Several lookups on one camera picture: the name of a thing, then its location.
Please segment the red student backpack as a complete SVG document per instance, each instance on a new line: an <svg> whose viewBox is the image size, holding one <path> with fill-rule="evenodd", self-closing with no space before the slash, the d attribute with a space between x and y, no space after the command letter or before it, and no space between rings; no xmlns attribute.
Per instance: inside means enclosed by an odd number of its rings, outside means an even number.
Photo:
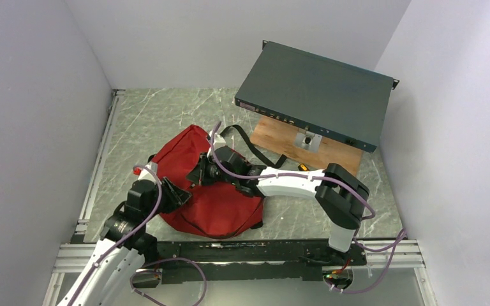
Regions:
<svg viewBox="0 0 490 306"><path fill-rule="evenodd" d="M226 239L263 225L264 201L250 198L231 184L217 182L193 187L186 175L196 166L200 154L209 148L208 132L190 125L166 143L151 161L158 165L159 178L168 178L189 191L191 198L161 218L173 229L201 237Z"/></svg>

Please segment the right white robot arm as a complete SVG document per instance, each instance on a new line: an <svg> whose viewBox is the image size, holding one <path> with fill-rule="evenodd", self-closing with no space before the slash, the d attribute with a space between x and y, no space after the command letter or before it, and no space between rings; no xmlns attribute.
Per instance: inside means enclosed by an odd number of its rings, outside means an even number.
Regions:
<svg viewBox="0 0 490 306"><path fill-rule="evenodd" d="M340 265L351 255L351 244L365 218L374 216L368 204L369 189L336 163L324 170L287 171L252 164L230 147L200 155L186 178L195 185L231 184L249 197L290 196L315 200L331 221L327 259Z"/></svg>

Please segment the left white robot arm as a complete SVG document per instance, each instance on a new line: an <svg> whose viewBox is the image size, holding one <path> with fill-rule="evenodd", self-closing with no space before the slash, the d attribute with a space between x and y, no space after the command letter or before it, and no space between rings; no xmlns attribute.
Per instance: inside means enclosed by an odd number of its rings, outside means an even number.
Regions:
<svg viewBox="0 0 490 306"><path fill-rule="evenodd" d="M190 198L189 191L167 178L135 181L126 200L105 221L89 261L60 305L111 305L137 269L153 266L159 258L157 239L146 233L146 224Z"/></svg>

